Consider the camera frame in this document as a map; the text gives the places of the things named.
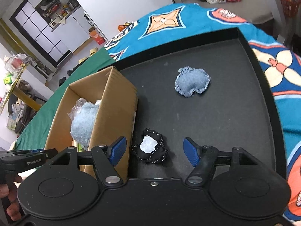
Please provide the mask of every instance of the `orange box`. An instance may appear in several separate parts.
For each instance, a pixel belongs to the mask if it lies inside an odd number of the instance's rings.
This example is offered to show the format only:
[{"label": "orange box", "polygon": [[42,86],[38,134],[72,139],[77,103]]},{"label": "orange box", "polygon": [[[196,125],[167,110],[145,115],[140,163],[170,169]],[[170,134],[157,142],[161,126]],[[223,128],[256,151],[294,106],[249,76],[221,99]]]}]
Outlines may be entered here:
[{"label": "orange box", "polygon": [[98,45],[101,45],[106,41],[94,27],[89,29],[89,34],[98,43]]}]

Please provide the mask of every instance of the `blue plush toy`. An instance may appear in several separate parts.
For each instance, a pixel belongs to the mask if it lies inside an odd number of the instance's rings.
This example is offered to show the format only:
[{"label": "blue plush toy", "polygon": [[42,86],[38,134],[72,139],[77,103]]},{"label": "blue plush toy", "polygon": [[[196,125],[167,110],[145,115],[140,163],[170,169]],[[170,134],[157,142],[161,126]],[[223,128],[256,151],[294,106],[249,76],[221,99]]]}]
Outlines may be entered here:
[{"label": "blue plush toy", "polygon": [[80,112],[73,118],[70,134],[75,141],[81,144],[84,150],[89,148],[98,108],[99,105],[94,105],[91,102],[84,103]]},{"label": "blue plush toy", "polygon": [[210,77],[203,69],[186,66],[179,69],[179,75],[175,81],[175,90],[188,98],[191,97],[194,92],[204,92],[209,82]]}]

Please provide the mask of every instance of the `tiled floor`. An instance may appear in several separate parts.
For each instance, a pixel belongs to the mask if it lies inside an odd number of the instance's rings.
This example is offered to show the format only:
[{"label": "tiled floor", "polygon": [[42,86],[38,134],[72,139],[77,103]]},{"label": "tiled floor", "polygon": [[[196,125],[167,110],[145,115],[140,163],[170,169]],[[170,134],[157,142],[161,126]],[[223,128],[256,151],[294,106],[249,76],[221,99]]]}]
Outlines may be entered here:
[{"label": "tiled floor", "polygon": [[98,45],[97,42],[92,41],[89,43],[83,50],[81,50],[77,55],[73,55],[73,57],[64,65],[64,67],[57,72],[51,81],[48,84],[48,88],[50,88],[52,91],[55,91],[59,87],[59,79],[63,78],[64,76],[68,78],[69,76],[67,75],[67,71],[70,69],[73,69],[77,64],[78,61],[84,57],[89,57],[90,55],[90,50],[93,48],[101,48],[103,47],[104,44]]}]

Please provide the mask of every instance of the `red basket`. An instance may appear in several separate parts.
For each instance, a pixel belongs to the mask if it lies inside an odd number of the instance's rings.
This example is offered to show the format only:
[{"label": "red basket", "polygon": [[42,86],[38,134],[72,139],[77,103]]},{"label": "red basket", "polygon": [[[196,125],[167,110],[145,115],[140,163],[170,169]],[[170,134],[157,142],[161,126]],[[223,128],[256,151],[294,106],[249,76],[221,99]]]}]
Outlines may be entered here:
[{"label": "red basket", "polygon": [[297,15],[301,0],[281,0],[284,15],[293,18]]}]

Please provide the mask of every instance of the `white fabric patch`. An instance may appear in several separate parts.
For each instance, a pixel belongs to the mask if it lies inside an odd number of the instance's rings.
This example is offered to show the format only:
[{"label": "white fabric patch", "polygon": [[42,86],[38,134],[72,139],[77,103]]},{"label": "white fabric patch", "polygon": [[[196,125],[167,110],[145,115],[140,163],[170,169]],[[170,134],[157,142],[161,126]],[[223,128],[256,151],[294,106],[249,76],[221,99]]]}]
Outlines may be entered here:
[{"label": "white fabric patch", "polygon": [[158,144],[156,140],[154,140],[152,137],[146,135],[143,138],[143,141],[140,145],[140,149],[145,152],[150,154],[155,150],[155,146]]}]

